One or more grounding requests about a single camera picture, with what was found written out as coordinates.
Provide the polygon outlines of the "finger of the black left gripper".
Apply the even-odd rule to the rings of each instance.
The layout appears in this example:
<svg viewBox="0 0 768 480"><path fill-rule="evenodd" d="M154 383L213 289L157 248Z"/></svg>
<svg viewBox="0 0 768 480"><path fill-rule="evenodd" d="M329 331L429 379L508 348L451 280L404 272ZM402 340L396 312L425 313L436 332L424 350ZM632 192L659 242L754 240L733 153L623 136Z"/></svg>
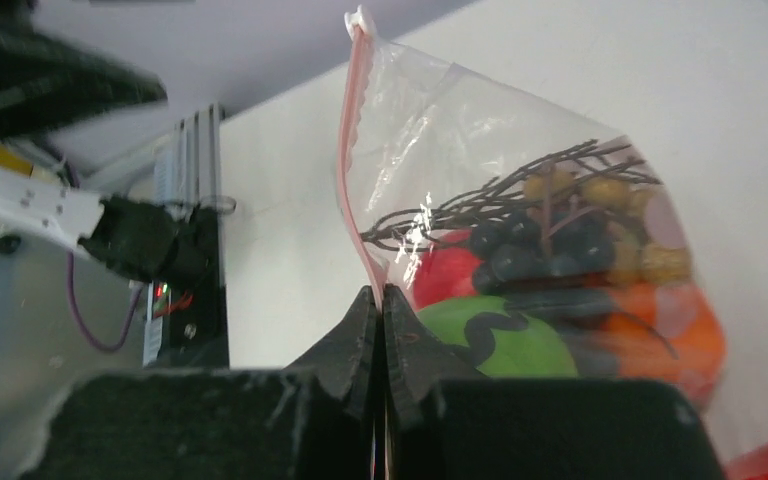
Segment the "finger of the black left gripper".
<svg viewBox="0 0 768 480"><path fill-rule="evenodd" d="M153 74L0 21L0 140L47 133L166 98Z"/></svg>

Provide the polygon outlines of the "orange fruit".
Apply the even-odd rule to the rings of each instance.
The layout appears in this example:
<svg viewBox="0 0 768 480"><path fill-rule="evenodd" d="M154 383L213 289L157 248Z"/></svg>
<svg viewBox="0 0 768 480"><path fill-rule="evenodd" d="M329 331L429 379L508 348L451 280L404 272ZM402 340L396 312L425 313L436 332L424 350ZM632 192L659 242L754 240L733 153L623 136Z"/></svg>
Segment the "orange fruit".
<svg viewBox="0 0 768 480"><path fill-rule="evenodd" d="M704 409L721 378L726 337L693 282L637 283L605 292L618 310L600 327L600 340L622 377L651 378L678 387Z"/></svg>

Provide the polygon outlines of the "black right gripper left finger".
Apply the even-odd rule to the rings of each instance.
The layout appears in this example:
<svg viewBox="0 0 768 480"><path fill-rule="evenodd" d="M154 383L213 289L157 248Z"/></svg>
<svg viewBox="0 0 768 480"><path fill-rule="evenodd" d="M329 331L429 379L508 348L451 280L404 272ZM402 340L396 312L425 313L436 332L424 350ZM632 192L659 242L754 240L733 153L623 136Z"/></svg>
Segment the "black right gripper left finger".
<svg viewBox="0 0 768 480"><path fill-rule="evenodd" d="M304 382L309 423L365 424L374 418L378 320L373 290L364 286L342 319L284 368Z"/></svg>

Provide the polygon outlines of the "green mangosteen fruit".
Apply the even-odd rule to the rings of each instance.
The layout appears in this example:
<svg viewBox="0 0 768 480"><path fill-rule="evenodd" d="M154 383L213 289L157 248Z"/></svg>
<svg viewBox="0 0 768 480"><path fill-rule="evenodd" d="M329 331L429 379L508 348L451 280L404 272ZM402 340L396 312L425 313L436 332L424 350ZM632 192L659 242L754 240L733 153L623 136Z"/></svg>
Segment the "green mangosteen fruit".
<svg viewBox="0 0 768 480"><path fill-rule="evenodd" d="M450 298L424 307L418 319L458 359L488 377L579 375L561 335L501 297Z"/></svg>

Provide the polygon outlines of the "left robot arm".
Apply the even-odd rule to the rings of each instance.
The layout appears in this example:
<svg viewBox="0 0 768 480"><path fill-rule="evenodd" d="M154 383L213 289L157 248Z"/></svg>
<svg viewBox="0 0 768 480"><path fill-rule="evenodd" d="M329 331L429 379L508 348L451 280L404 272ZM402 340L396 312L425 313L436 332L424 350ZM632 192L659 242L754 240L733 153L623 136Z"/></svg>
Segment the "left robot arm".
<svg viewBox="0 0 768 480"><path fill-rule="evenodd" d="M0 17L0 146L110 110L165 100L161 80ZM91 257L135 281L193 291L218 277L218 249L198 220L116 194L0 168L0 222Z"/></svg>

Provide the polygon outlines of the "dark grape bunch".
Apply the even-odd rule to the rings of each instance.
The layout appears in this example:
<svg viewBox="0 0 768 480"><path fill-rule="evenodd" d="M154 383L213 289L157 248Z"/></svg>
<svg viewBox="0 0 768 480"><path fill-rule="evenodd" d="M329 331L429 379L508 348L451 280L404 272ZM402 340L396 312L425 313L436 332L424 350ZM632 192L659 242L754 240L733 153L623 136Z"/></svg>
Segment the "dark grape bunch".
<svg viewBox="0 0 768 480"><path fill-rule="evenodd" d="M607 220L591 211L579 216L555 212L549 235L523 211L502 220L485 220L472 228L466 247L482 260L473 273L478 293L512 287L576 285L593 274L612 269L618 253Z"/></svg>

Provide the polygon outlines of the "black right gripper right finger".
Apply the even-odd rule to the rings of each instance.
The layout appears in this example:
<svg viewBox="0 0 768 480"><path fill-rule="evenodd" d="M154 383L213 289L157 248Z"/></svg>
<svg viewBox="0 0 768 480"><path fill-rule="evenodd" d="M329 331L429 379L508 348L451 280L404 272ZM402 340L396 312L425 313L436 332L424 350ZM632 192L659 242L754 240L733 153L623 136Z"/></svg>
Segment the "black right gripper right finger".
<svg viewBox="0 0 768 480"><path fill-rule="evenodd" d="M483 377L419 321L402 290L391 284L383 291L382 319L395 430L422 426L422 401L439 381Z"/></svg>

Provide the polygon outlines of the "red apple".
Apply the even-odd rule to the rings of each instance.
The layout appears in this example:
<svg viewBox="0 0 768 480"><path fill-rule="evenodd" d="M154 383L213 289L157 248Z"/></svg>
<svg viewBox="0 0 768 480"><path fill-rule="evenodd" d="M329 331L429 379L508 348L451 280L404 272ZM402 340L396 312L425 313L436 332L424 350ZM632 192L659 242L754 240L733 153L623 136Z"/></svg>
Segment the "red apple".
<svg viewBox="0 0 768 480"><path fill-rule="evenodd" d="M442 240L454 246L435 247L420 256L412 286L413 306L417 310L449 298L478 294L472 277L482 260L464 246L470 234L470 229L450 231Z"/></svg>

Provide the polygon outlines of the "clear zip top bag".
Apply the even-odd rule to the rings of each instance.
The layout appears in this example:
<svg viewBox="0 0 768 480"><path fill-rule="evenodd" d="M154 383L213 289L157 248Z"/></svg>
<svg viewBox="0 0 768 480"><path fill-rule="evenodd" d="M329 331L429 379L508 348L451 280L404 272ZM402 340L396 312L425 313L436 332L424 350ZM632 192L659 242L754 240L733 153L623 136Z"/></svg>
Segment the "clear zip top bag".
<svg viewBox="0 0 768 480"><path fill-rule="evenodd" d="M351 41L337 195L377 292L489 378L645 378L705 406L723 329L665 187L622 133L381 38Z"/></svg>

